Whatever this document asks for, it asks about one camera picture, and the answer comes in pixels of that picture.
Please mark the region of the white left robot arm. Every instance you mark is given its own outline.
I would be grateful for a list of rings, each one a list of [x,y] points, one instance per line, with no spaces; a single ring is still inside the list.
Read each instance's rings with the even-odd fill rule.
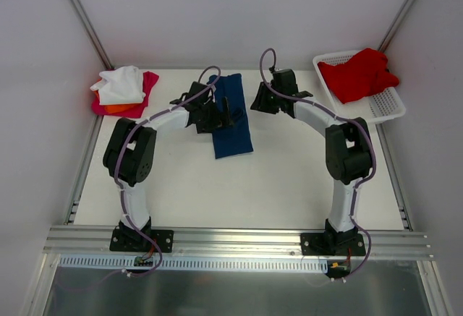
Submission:
[[[151,242],[146,229],[150,226],[150,213],[143,182],[153,166],[157,139],[191,125],[196,126],[198,134],[213,133],[233,127],[241,116],[242,110],[232,109],[228,98],[214,98],[212,85],[193,82],[187,93],[157,114],[141,121],[118,119],[103,155],[103,166],[119,191],[119,227],[129,229],[126,243],[133,250],[143,251]]]

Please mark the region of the blue cartoon print t-shirt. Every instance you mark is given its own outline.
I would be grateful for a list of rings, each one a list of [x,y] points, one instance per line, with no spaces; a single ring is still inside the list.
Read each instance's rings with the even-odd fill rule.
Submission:
[[[240,73],[220,76],[215,84],[214,97],[221,113],[230,113],[231,124],[214,130],[213,148],[216,159],[251,153],[254,149],[250,135],[245,95]]]

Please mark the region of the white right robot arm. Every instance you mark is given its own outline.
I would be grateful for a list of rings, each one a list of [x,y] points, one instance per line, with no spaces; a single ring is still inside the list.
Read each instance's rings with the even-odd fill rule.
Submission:
[[[367,122],[362,117],[348,119],[336,115],[311,93],[300,92],[293,70],[270,68],[273,79],[264,77],[251,109],[267,114],[283,112],[321,134],[325,139],[326,168],[334,180],[331,211],[324,247],[332,255],[348,249],[345,232],[356,228],[356,202],[360,186],[373,178],[376,157]]]

